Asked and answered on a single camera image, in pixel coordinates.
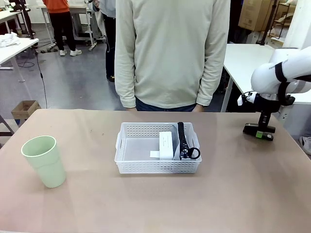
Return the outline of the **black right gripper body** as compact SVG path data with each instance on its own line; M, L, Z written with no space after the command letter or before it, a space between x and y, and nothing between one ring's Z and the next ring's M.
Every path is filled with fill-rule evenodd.
M267 100L263 98L260 94L256 94L254 106L256 112L260 112L260 117L258 121L259 127L267 127L271 114L278 111L278 101Z

